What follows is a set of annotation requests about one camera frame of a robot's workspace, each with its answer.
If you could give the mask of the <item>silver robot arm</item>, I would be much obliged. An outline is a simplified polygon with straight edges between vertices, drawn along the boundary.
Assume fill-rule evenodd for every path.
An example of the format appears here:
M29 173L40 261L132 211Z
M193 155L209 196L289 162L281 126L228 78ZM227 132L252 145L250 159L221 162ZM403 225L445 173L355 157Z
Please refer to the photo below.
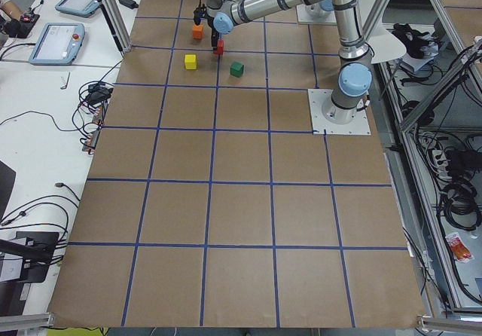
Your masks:
M323 118L336 125L347 125L365 110L374 64L370 43L389 0L199 0L194 22L207 20L212 30L212 47L218 48L221 36L235 26L250 23L281 11L304 11L311 23L336 27L340 70L330 96L322 103Z

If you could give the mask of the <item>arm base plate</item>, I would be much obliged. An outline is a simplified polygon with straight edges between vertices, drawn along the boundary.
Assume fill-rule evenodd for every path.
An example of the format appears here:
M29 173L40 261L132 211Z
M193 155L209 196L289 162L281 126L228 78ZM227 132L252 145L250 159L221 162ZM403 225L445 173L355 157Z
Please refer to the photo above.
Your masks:
M336 19L334 11L325 11L320 4L298 5L296 7L297 21L302 24L319 24L335 26Z
M362 100L355 108L338 108L332 89L308 89L312 133L314 135L369 136L371 129Z

